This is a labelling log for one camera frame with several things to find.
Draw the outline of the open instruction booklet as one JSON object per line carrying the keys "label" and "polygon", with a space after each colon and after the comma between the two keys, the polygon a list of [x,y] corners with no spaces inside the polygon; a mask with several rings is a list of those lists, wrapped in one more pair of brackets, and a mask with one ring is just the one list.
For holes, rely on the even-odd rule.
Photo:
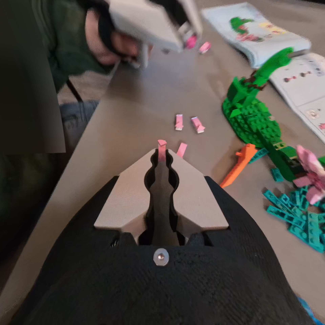
{"label": "open instruction booklet", "polygon": [[296,56],[275,70],[270,82],[305,125],[325,143],[325,59],[316,53]]}

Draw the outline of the person's leg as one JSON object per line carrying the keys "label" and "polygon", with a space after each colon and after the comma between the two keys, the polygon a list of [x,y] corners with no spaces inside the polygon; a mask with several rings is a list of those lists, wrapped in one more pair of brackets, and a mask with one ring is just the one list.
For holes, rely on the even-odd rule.
{"label": "person's leg", "polygon": [[90,100],[59,106],[67,148],[75,149],[98,104],[99,101]]}

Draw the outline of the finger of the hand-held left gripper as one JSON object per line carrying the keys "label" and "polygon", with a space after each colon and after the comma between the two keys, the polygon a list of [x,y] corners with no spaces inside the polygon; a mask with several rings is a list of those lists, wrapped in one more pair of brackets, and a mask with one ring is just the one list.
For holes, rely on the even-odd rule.
{"label": "finger of the hand-held left gripper", "polygon": [[201,17],[195,1],[177,0],[177,41],[186,42],[192,36],[200,40],[202,32]]}
{"label": "finger of the hand-held left gripper", "polygon": [[183,51],[179,25],[162,5],[144,0],[112,0],[109,13],[117,31],[161,50]]}

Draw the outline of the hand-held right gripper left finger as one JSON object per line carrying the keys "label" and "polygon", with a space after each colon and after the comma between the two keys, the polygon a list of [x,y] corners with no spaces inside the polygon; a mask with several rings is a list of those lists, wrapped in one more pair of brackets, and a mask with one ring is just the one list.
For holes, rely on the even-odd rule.
{"label": "hand-held right gripper left finger", "polygon": [[152,149],[117,178],[111,193],[103,205],[94,227],[98,230],[114,230],[130,233],[136,242],[150,228],[152,199],[147,177],[155,176],[157,149]]}

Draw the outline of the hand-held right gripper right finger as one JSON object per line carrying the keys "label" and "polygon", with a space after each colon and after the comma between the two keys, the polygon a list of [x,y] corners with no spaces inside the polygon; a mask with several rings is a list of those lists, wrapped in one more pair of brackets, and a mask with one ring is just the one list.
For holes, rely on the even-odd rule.
{"label": "hand-held right gripper right finger", "polygon": [[166,151],[166,166],[173,189],[169,222],[178,242],[186,243],[195,233],[228,229],[229,224],[203,173],[170,149]]}

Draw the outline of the pile of blue lego bricks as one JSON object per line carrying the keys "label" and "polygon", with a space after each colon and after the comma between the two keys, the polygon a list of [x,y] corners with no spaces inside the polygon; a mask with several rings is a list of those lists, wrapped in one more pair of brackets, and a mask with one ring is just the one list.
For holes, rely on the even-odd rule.
{"label": "pile of blue lego bricks", "polygon": [[311,310],[310,306],[308,305],[308,303],[302,299],[301,297],[297,296],[300,304],[302,305],[302,307],[305,309],[305,311],[307,312],[307,314],[310,316],[310,318],[313,320],[313,322],[316,324],[316,325],[319,325],[319,324],[322,324],[319,322],[319,320],[314,316],[314,313],[313,311]]}

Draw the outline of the instruction booklet with plant picture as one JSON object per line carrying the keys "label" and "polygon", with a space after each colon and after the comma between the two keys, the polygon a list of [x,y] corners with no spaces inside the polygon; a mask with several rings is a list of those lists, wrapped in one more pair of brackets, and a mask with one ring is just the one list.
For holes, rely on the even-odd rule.
{"label": "instruction booklet with plant picture", "polygon": [[278,27],[250,3],[237,3],[203,9],[202,16],[225,39],[241,51],[252,68],[259,68],[279,51],[309,51],[311,42]]}

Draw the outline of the orange brick separator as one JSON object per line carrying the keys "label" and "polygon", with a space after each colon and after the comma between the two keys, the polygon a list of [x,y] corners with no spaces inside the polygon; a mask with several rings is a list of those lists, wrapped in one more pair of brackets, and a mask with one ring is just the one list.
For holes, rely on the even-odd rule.
{"label": "orange brick separator", "polygon": [[253,156],[257,153],[257,151],[258,150],[254,144],[248,143],[241,148],[240,152],[236,152],[236,156],[238,157],[237,163],[221,182],[220,187],[225,188],[231,185],[250,162]]}

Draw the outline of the person's left forearm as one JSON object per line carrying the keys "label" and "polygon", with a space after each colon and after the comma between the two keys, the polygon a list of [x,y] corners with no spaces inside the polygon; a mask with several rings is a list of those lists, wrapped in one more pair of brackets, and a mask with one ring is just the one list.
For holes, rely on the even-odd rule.
{"label": "person's left forearm", "polygon": [[84,1],[32,0],[30,5],[47,52],[56,93],[70,76],[86,71],[106,75],[113,70],[115,64],[100,64],[88,48]]}

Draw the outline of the green lego plant model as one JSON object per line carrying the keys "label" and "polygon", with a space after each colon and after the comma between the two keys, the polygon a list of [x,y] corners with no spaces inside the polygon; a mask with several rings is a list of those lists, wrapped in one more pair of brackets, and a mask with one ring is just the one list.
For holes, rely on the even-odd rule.
{"label": "green lego plant model", "polygon": [[294,155],[281,139],[281,129],[265,103],[257,99],[271,75],[291,64],[294,50],[287,47],[274,54],[249,78],[234,77],[228,88],[222,110],[235,134],[245,144],[266,148],[268,155],[280,174],[297,187],[308,186],[307,200],[314,204],[324,198],[324,163],[313,152],[297,145]]}

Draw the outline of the pile of teal lego bricks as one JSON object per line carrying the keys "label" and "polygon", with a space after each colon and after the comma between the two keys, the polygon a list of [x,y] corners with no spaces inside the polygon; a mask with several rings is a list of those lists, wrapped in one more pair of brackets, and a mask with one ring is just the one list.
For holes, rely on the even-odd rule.
{"label": "pile of teal lego bricks", "polygon": [[324,199],[315,204],[307,200],[308,186],[297,188],[290,195],[277,197],[270,190],[263,195],[271,202],[267,212],[288,225],[288,231],[314,250],[325,251],[325,206]]}

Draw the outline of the person's left hand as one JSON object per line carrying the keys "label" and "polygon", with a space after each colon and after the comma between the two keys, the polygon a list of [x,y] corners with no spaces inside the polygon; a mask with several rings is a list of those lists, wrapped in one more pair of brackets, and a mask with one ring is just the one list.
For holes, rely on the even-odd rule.
{"label": "person's left hand", "polygon": [[[95,59],[104,66],[119,63],[123,58],[110,51],[103,43],[99,34],[100,13],[89,9],[85,19],[85,36],[89,50]],[[113,32],[111,36],[114,49],[125,55],[125,60],[130,61],[138,56],[138,42],[128,35]]]}

